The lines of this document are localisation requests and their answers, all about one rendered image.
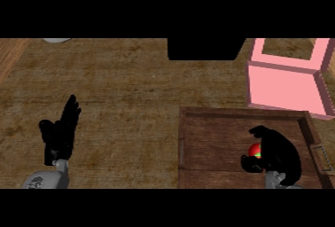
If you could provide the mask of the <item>pink cardboard box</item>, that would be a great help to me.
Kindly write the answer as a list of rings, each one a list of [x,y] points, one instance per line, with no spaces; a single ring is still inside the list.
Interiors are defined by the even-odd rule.
[[[335,119],[321,73],[327,70],[335,38],[317,38],[309,59],[262,53],[265,39],[255,38],[246,62],[247,107],[308,111],[312,118]]]

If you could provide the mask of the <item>red tomato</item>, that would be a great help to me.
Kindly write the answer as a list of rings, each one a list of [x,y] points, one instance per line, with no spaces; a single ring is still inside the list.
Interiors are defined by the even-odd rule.
[[[249,148],[247,148],[247,156],[253,156],[258,159],[260,158],[260,146],[259,144],[253,144]]]

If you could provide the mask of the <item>black appliance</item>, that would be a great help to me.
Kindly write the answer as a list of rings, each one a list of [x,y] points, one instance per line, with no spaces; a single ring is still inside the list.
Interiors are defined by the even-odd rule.
[[[169,60],[234,60],[244,38],[168,38]]]

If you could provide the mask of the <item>brown wooden tray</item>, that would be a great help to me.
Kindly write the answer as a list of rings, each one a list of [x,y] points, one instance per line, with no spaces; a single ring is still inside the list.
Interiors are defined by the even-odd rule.
[[[260,189],[263,175],[246,172],[240,157],[259,140],[247,130],[277,130],[290,140],[300,158],[296,184],[306,189],[335,189],[317,149],[320,139],[306,111],[185,107],[178,109],[178,187]]]

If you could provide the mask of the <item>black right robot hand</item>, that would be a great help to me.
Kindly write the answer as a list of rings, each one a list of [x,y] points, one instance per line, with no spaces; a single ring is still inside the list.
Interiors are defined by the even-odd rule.
[[[240,156],[240,167],[249,173],[277,172],[284,174],[280,186],[291,186],[300,178],[300,159],[294,145],[283,134],[262,125],[253,127],[249,134],[259,138],[259,157]]]

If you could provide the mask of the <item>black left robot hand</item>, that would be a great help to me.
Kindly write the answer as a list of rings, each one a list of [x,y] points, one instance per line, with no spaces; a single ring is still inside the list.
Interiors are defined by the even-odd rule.
[[[70,95],[63,106],[61,117],[55,122],[41,120],[38,123],[44,143],[44,165],[52,166],[57,160],[69,160],[75,142],[75,127],[80,108]]]

